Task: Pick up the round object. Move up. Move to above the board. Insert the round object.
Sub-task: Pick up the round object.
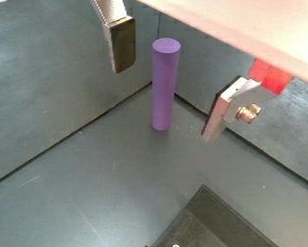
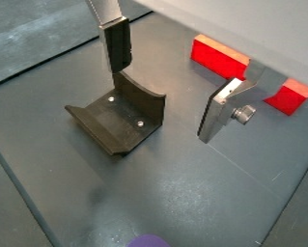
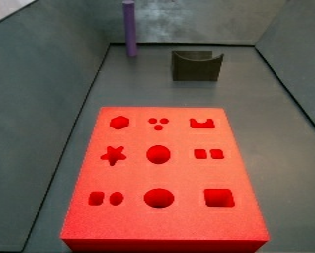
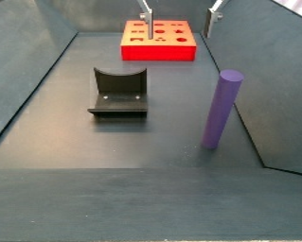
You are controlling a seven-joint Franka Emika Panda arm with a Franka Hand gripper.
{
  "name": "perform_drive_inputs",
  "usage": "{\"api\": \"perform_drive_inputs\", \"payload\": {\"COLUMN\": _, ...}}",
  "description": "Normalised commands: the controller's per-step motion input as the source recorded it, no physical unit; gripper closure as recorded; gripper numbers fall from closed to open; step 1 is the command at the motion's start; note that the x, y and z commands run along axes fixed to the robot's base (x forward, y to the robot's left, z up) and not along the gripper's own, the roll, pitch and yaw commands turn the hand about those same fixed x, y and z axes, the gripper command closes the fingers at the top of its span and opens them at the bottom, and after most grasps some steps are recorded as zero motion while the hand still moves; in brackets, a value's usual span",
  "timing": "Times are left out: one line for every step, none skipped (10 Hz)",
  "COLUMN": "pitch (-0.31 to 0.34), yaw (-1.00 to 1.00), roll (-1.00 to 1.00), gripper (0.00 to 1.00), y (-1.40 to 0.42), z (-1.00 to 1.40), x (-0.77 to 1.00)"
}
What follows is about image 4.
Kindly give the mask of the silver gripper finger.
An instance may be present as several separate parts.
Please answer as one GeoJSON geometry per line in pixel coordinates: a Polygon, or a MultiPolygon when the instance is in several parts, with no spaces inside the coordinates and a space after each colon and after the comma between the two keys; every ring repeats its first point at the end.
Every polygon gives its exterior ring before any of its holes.
{"type": "Polygon", "coordinates": [[[142,13],[140,14],[140,18],[146,22],[149,26],[149,39],[153,39],[153,10],[148,4],[146,0],[137,0],[140,7],[142,9],[142,13]]]}
{"type": "Polygon", "coordinates": [[[204,35],[207,38],[212,37],[212,31],[215,23],[223,19],[221,9],[225,4],[225,0],[217,0],[213,7],[207,11],[207,22],[205,22],[205,29],[204,35]]]}

